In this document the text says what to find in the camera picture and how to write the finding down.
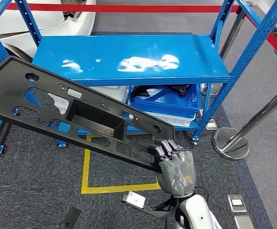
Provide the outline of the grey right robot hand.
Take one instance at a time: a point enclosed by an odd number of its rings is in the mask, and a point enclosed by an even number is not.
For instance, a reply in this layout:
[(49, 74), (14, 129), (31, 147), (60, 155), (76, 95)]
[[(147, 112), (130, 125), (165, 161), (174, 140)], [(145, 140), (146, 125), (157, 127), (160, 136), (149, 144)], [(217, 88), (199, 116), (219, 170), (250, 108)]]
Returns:
[(155, 139), (148, 152), (154, 154), (154, 162), (160, 169), (156, 176), (163, 191), (176, 198), (194, 193), (197, 175), (191, 151), (173, 139)]

